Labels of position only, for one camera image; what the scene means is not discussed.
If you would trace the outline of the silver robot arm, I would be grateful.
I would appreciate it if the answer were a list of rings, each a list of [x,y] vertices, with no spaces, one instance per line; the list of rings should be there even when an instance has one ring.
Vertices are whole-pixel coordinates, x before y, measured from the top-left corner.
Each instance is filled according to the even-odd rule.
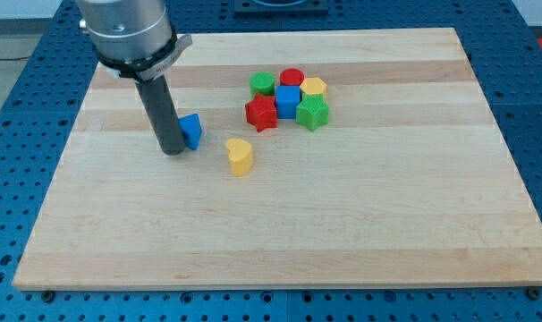
[[[98,60],[119,78],[137,82],[162,76],[192,45],[178,35],[163,0],[77,0],[80,27]]]

